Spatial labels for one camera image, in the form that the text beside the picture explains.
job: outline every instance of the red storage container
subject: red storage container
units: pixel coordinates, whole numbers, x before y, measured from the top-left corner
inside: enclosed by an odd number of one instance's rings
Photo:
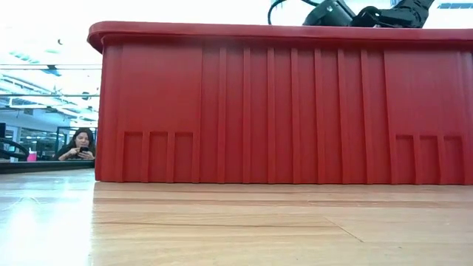
[[[472,184],[473,30],[101,22],[96,178]]]

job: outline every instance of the woman's dark hair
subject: woman's dark hair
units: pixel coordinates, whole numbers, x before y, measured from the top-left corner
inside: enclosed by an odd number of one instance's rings
[[[72,136],[72,139],[71,141],[69,142],[69,144],[66,145],[67,147],[67,150],[69,151],[70,149],[72,148],[77,148],[75,146],[75,139],[77,138],[77,136],[80,134],[80,133],[83,133],[85,132],[87,134],[87,137],[89,138],[89,151],[92,152],[95,156],[95,141],[94,141],[94,134],[92,133],[92,131],[88,128],[79,128],[75,133],[74,135]]]

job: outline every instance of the floor plank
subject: floor plank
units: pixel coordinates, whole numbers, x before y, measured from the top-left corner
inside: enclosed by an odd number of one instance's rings
[[[472,265],[473,187],[0,176],[0,265]]]

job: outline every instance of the black robotic arm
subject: black robotic arm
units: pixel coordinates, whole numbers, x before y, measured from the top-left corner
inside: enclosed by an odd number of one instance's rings
[[[273,8],[286,0],[275,1],[268,12],[268,23]],[[422,28],[429,17],[429,8],[434,0],[402,0],[391,9],[379,10],[365,7],[356,15],[343,0],[324,0],[320,4],[311,2],[315,8],[307,15],[305,26],[338,27],[397,27]]]

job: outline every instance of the bin rim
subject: bin rim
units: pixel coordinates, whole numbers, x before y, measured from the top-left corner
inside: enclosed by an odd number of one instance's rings
[[[362,27],[273,26],[243,24],[189,24],[101,21],[89,28],[87,41],[103,51],[106,35],[153,35],[220,38],[271,38],[285,40],[369,41],[473,45],[473,29],[393,29]]]

